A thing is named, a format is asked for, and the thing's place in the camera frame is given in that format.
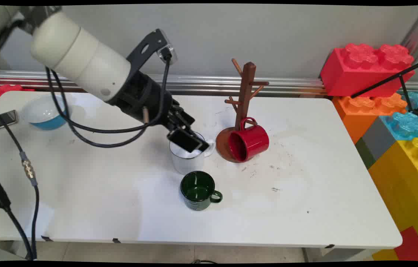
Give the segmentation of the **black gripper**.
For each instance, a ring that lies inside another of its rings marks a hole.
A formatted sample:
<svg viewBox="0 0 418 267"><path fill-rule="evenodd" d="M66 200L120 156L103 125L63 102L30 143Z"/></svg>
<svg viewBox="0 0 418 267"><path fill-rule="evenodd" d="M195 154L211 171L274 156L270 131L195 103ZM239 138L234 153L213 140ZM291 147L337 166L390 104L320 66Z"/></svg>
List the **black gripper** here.
<svg viewBox="0 0 418 267"><path fill-rule="evenodd" d="M143 122L143 108L146 107L151 121L159 112L160 96L162 96L163 108L155 125L163 125L171 131L183 126L184 123L191 126L195 122L195 118L183 110L170 92L140 71L124 84L119 93L109 100L109 104L117 106L121 112L140 122ZM204 136L192 130L176 129L171 131L167 138L188 153L194 150L205 152L210 147Z"/></svg>

